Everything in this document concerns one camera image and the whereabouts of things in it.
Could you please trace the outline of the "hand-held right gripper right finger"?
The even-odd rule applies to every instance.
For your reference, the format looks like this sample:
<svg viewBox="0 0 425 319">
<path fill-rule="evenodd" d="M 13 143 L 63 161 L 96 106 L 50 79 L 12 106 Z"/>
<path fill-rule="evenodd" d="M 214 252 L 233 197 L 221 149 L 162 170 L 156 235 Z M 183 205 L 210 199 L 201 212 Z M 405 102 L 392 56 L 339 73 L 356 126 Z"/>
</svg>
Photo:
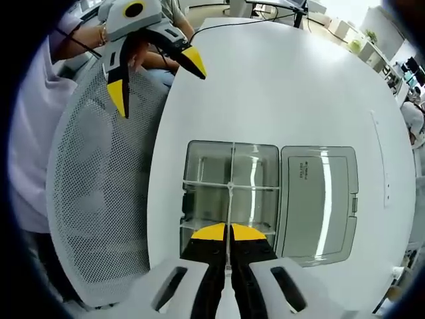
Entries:
<svg viewBox="0 0 425 319">
<path fill-rule="evenodd" d="M 348 318 L 325 285 L 289 258 L 279 258 L 255 228 L 230 226 L 232 285 L 242 318 Z"/>
</svg>

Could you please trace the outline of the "person's left hand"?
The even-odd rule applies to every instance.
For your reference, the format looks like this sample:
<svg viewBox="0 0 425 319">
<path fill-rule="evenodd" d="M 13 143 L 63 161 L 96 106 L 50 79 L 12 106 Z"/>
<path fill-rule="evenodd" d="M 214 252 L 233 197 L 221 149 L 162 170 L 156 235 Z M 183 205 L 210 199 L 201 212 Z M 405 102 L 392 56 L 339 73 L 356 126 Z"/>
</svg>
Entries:
<svg viewBox="0 0 425 319">
<path fill-rule="evenodd" d="M 131 40 L 129 44 L 129 53 L 127 65 L 131 70 L 139 68 L 149 52 L 149 43 L 143 40 L 141 37 L 137 37 Z"/>
</svg>

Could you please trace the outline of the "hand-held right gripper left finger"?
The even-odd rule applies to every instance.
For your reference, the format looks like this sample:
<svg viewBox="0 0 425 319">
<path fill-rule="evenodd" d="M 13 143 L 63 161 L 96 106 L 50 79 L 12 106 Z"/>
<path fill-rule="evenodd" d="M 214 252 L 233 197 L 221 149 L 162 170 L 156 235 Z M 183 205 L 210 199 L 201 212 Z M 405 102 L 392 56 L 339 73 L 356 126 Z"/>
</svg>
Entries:
<svg viewBox="0 0 425 319">
<path fill-rule="evenodd" d="M 225 223 L 192 235 L 178 259 L 167 259 L 137 279 L 125 300 L 83 318 L 214 318 L 224 288 Z"/>
</svg>

